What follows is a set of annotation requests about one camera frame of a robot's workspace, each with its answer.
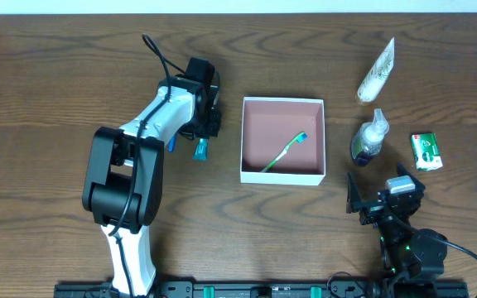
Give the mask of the green toothbrush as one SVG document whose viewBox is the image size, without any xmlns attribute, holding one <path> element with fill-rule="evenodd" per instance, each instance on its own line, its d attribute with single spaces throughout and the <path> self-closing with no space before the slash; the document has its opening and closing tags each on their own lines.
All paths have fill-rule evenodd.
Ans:
<svg viewBox="0 0 477 298">
<path fill-rule="evenodd" d="M 305 132 L 300 132 L 296 136 L 294 136 L 282 149 L 282 151 L 272 160 L 270 161 L 262 170 L 261 173 L 265 173 L 270 170 L 274 165 L 276 165 L 289 151 L 290 147 L 294 143 L 302 143 L 306 140 L 308 136 Z"/>
</svg>

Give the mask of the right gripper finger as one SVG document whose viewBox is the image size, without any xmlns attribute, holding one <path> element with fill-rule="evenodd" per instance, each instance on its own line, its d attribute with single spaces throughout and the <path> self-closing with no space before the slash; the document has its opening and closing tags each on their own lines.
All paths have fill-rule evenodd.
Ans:
<svg viewBox="0 0 477 298">
<path fill-rule="evenodd" d="M 397 163 L 397 175 L 399 177 L 408 176 L 412 180 L 412 182 L 417 181 L 417 179 L 405 168 L 405 166 L 401 162 Z"/>
<path fill-rule="evenodd" d="M 351 173 L 347 174 L 347 186 L 346 213 L 359 212 L 362 209 L 362 197 Z"/>
</svg>

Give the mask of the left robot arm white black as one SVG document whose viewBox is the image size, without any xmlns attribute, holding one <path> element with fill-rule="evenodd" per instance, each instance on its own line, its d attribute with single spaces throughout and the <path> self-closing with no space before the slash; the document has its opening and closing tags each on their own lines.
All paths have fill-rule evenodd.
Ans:
<svg viewBox="0 0 477 298">
<path fill-rule="evenodd" d="M 114 274 L 84 296 L 151 294 L 156 268 L 150 225 L 161 203 L 165 150 L 176 135 L 204 141 L 218 136 L 218 77 L 208 60 L 193 57 L 185 72 L 160 82 L 156 97 L 131 122 L 94 134 L 82 205 L 107 238 Z"/>
</svg>

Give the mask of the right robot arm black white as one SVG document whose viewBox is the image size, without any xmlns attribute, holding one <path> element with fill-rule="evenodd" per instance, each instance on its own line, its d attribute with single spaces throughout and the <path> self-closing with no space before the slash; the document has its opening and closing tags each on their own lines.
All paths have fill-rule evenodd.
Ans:
<svg viewBox="0 0 477 298">
<path fill-rule="evenodd" d="M 347 175 L 348 214 L 357 213 L 362 225 L 380 234 L 382 262 L 388 274 L 367 286 L 367 297 L 438 297 L 437 277 L 444 273 L 446 238 L 428 228 L 414 228 L 409 219 L 422 204 L 426 187 L 402 164 L 386 181 L 377 199 L 364 199 L 354 177 Z"/>
</svg>

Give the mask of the Colgate toothpaste tube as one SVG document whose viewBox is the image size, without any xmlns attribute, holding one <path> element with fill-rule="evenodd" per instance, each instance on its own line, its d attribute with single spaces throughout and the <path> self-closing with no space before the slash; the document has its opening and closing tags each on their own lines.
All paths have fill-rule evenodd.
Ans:
<svg viewBox="0 0 477 298">
<path fill-rule="evenodd" d="M 207 156 L 208 156 L 208 140 L 205 138 L 200 138 L 197 143 L 197 146 L 193 155 L 193 159 L 197 161 L 206 161 Z"/>
</svg>

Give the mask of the blue disposable razor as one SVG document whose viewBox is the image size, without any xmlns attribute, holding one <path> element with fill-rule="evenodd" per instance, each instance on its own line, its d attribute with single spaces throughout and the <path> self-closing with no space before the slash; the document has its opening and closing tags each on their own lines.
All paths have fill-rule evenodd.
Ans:
<svg viewBox="0 0 477 298">
<path fill-rule="evenodd" d="M 169 141 L 168 143 L 168 151 L 169 152 L 173 152 L 175 150 L 175 147 L 176 147 L 176 139 L 177 139 L 177 135 L 174 134 L 173 137 L 171 138 L 171 140 Z"/>
</svg>

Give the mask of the clear pump soap bottle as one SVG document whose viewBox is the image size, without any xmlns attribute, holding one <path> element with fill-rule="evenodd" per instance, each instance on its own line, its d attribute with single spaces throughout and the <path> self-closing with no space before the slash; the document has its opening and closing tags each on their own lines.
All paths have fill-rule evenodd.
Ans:
<svg viewBox="0 0 477 298">
<path fill-rule="evenodd" d="M 389 131 L 389 123 L 381 108 L 374 109 L 373 121 L 363 123 L 353 136 L 350 154 L 356 166 L 366 166 L 380 153 L 383 139 Z"/>
</svg>

